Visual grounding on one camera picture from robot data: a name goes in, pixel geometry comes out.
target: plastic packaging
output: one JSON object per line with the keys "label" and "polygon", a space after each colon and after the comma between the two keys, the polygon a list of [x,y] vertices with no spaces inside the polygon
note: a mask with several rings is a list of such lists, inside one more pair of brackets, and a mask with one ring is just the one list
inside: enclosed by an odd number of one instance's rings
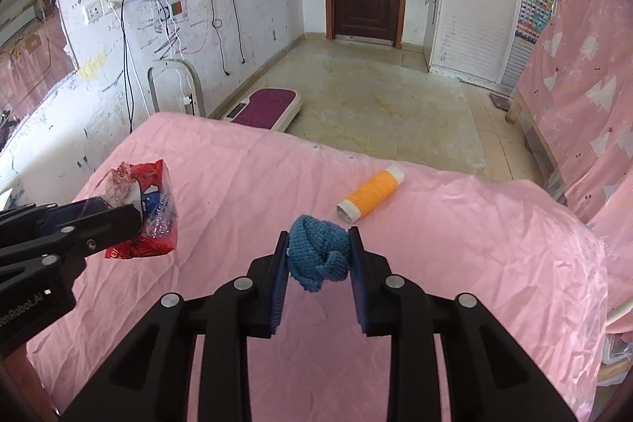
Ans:
{"label": "plastic packaging", "polygon": [[143,217],[138,237],[108,248],[106,258],[161,256],[176,248],[176,207],[163,160],[139,165],[121,163],[116,170],[110,169],[94,195],[112,207],[133,204]]}

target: colorful poster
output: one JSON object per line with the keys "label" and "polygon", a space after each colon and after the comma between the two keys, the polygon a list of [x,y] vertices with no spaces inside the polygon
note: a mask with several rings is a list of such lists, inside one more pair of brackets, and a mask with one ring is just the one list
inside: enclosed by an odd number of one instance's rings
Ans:
{"label": "colorful poster", "polygon": [[521,0],[515,35],[531,44],[536,44],[540,32],[550,21],[553,4],[554,0]]}

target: cable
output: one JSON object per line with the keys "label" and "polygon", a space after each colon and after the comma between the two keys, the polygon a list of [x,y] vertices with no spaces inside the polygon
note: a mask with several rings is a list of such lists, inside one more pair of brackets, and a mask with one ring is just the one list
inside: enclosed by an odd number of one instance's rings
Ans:
{"label": "cable", "polygon": [[[116,18],[119,20],[119,22],[121,22],[121,17],[119,16],[116,9],[114,9],[114,7],[113,7],[113,12],[116,15]],[[140,95],[143,99],[143,106],[145,107],[145,111],[148,113],[148,117],[149,117],[151,115],[150,108],[148,107],[148,102],[145,100],[145,94],[143,93],[143,85],[140,83],[140,77],[138,76],[138,72],[136,70],[136,64],[134,63],[134,56],[132,55],[132,51],[130,51],[129,42],[127,43],[127,51],[130,54],[130,61],[132,62],[132,69],[134,70],[134,75],[136,76],[136,82],[138,83],[138,89],[140,89]]]}
{"label": "cable", "polygon": [[163,6],[163,3],[161,3],[159,0],[155,0],[158,5],[160,6],[160,9],[163,11],[163,13],[165,13],[165,20],[163,20],[162,18],[160,18],[160,12],[158,13],[158,20],[160,21],[160,25],[163,29],[167,30],[167,36],[169,36],[169,26],[164,26],[163,22],[167,23],[167,19],[169,18],[169,12],[167,11],[167,8],[165,8]]}
{"label": "cable", "polygon": [[218,29],[222,27],[222,21],[220,19],[215,18],[215,7],[213,6],[213,0],[211,0],[211,26],[213,26],[213,29],[215,29],[215,33],[218,35],[218,41],[220,42],[220,56],[222,58],[222,70],[224,70],[224,73],[227,76],[230,76],[230,74],[227,72],[226,66],[224,65],[224,51],[222,50],[222,38],[220,37],[220,32],[218,31]]}
{"label": "cable", "polygon": [[239,41],[239,52],[242,55],[242,64],[246,63],[244,58],[244,51],[242,51],[242,32],[239,29],[239,18],[237,16],[237,7],[235,6],[235,0],[233,0],[233,11],[235,12],[235,22],[237,23],[237,39]]}
{"label": "cable", "polygon": [[[167,6],[169,6],[169,0],[165,0],[165,4]],[[180,35],[178,34],[178,26],[176,25],[176,21],[173,19],[173,17],[171,16],[172,14],[169,13],[169,18],[172,21],[173,24],[173,32],[176,35],[176,39],[178,40],[178,53],[180,54],[180,59],[181,60],[185,60],[185,56],[182,54],[182,40],[180,39]],[[169,39],[169,22],[166,23],[165,26],[166,30],[167,30],[167,43],[169,44],[169,59],[173,59],[173,45],[172,42]],[[182,94],[182,109],[183,111],[186,113],[187,112],[187,107],[185,106],[185,102],[184,99],[185,97],[187,97],[187,95],[185,95],[185,89],[182,86],[182,75],[180,74],[180,71],[178,69],[176,69],[176,74],[178,74],[178,81],[180,83],[180,92]]]}
{"label": "cable", "polygon": [[[123,19],[123,6],[125,0],[121,0],[121,32],[123,33],[123,87],[125,89],[125,105],[127,106],[127,116],[130,122],[130,134],[132,134],[132,121],[134,120],[134,93],[132,92],[132,82],[130,72],[127,67],[127,38],[125,36],[125,21]],[[132,97],[132,110],[130,110],[130,99],[127,93],[127,86],[130,85],[130,96]]]}

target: purple platform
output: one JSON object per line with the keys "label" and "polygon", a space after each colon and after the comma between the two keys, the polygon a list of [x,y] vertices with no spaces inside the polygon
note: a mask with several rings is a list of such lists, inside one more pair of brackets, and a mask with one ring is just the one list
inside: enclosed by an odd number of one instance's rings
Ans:
{"label": "purple platform", "polygon": [[251,128],[272,129],[297,94],[292,90],[264,88],[253,92],[249,104],[233,122]]}

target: white metal frame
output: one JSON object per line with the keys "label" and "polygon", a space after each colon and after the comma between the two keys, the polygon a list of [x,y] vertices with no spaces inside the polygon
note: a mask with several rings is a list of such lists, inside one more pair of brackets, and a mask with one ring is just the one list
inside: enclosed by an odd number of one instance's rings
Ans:
{"label": "white metal frame", "polygon": [[160,60],[150,63],[148,68],[148,83],[150,83],[150,94],[152,96],[152,104],[154,105],[154,111],[156,113],[160,111],[160,108],[158,106],[158,97],[156,96],[156,86],[154,85],[154,69],[175,69],[184,73],[187,77],[189,88],[191,89],[195,115],[207,118],[200,77],[198,77],[194,66],[186,60]]}

